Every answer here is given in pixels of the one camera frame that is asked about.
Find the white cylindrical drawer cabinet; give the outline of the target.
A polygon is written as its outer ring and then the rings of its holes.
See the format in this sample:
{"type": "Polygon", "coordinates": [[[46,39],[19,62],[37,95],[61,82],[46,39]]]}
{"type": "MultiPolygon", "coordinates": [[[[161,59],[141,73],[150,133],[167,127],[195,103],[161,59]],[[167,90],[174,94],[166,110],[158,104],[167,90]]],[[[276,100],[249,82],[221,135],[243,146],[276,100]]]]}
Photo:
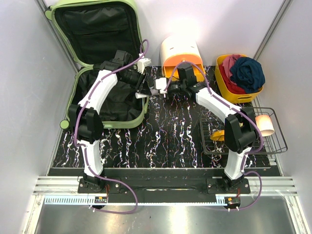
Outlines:
{"type": "Polygon", "coordinates": [[[193,63],[192,67],[197,81],[204,80],[203,60],[197,43],[192,37],[181,35],[167,37],[160,46],[160,61],[163,77],[170,78],[176,65],[183,61],[189,61],[193,63]]]}

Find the orange plastic basket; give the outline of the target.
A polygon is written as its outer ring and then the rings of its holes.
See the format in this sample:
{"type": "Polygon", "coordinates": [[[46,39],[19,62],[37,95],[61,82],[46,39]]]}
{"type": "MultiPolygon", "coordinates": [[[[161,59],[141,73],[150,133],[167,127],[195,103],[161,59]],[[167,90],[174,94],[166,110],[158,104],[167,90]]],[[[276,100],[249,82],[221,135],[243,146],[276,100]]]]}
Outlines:
{"type": "Polygon", "coordinates": [[[226,99],[227,101],[229,101],[233,104],[246,103],[246,102],[253,101],[257,97],[257,95],[259,95],[262,92],[263,87],[261,87],[258,92],[251,93],[251,94],[234,94],[230,90],[228,90],[228,88],[224,82],[223,76],[222,76],[220,69],[219,69],[219,65],[223,62],[223,60],[227,56],[228,55],[221,55],[216,59],[216,67],[215,67],[214,75],[215,75],[217,86],[218,86],[219,91],[220,91],[220,95],[224,99],[226,99]]]}

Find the red garment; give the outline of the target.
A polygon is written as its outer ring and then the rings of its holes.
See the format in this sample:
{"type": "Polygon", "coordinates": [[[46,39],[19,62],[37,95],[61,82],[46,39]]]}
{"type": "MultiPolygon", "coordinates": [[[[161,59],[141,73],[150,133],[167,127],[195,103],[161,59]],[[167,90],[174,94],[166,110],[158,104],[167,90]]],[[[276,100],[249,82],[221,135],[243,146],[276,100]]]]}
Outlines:
{"type": "Polygon", "coordinates": [[[221,76],[222,76],[222,79],[227,87],[227,89],[233,93],[233,94],[237,94],[237,95],[243,95],[243,94],[246,94],[245,90],[240,88],[239,86],[233,84],[230,79],[226,76],[226,73],[225,73],[225,70],[222,66],[222,64],[220,64],[219,66],[219,70],[220,70],[220,73],[221,73],[221,76]]]}

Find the navy blue garment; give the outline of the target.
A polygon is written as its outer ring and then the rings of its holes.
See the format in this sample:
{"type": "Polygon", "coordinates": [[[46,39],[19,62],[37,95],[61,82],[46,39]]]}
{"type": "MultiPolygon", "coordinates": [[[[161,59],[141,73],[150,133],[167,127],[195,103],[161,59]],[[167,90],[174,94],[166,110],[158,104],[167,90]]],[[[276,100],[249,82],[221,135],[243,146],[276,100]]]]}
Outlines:
{"type": "Polygon", "coordinates": [[[230,68],[230,80],[246,94],[257,93],[265,83],[265,76],[259,62],[249,57],[240,57],[230,68]]]}

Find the green hard-shell suitcase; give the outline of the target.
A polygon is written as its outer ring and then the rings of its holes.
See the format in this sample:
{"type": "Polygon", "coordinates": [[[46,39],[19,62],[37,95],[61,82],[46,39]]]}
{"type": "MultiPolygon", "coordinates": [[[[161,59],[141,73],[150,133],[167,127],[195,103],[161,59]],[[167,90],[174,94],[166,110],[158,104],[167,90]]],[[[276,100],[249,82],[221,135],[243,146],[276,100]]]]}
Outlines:
{"type": "MultiPolygon", "coordinates": [[[[81,66],[76,74],[68,106],[77,105],[95,82],[99,66],[116,51],[139,57],[141,33],[133,0],[60,0],[45,16],[81,66]]],[[[100,110],[105,129],[135,128],[144,120],[148,98],[135,97],[137,86],[118,82],[100,110]]]]}

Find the white cylindrical bottle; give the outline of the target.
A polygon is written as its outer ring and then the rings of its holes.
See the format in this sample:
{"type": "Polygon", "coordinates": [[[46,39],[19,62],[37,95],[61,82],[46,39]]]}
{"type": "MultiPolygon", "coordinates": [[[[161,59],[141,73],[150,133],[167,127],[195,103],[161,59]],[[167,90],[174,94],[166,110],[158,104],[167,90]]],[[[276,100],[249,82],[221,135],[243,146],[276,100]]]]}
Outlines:
{"type": "Polygon", "coordinates": [[[136,99],[140,99],[140,98],[149,98],[149,97],[152,97],[152,96],[158,96],[159,93],[158,93],[158,90],[156,89],[151,89],[148,94],[144,94],[144,93],[135,93],[135,97],[136,99]]]}

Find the pink garment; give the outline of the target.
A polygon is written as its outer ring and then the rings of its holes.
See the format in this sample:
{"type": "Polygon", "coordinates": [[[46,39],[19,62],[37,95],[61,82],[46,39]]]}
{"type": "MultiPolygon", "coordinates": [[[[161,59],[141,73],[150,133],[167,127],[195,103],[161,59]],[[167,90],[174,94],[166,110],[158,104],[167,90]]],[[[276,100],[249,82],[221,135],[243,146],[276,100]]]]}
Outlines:
{"type": "Polygon", "coordinates": [[[223,66],[224,72],[228,78],[232,76],[231,68],[234,66],[237,60],[241,57],[245,57],[245,55],[241,55],[241,54],[227,55],[222,61],[221,65],[223,66]]]}

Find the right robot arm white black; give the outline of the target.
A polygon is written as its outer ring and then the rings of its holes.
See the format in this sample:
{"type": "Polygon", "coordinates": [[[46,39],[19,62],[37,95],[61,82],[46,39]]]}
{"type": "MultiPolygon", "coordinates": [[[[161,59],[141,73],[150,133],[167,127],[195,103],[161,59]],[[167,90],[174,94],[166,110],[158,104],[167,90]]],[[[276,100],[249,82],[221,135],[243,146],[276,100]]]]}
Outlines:
{"type": "Polygon", "coordinates": [[[184,92],[224,123],[224,144],[228,147],[228,158],[219,185],[226,193],[233,193],[247,175],[244,171],[247,157],[263,148],[263,137],[257,127],[253,109],[241,108],[225,100],[210,88],[207,79],[198,82],[194,74],[195,67],[189,61],[176,65],[173,71],[178,73],[178,82],[172,84],[169,80],[165,92],[184,92]]]}

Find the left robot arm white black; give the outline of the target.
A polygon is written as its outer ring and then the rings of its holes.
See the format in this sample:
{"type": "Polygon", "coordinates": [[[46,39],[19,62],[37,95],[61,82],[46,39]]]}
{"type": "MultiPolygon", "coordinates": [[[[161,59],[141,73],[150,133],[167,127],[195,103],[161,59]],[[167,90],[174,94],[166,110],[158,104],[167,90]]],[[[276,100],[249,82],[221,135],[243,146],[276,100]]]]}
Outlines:
{"type": "Polygon", "coordinates": [[[105,188],[107,178],[102,177],[103,165],[100,161],[99,140],[104,125],[100,119],[100,109],[107,96],[118,82],[127,83],[135,88],[137,99],[147,99],[152,93],[145,86],[145,68],[151,63],[144,52],[136,60],[131,55],[118,50],[110,61],[104,61],[95,83],[77,105],[70,105],[68,116],[73,124],[75,146],[81,147],[84,156],[83,180],[94,193],[105,188]]]}

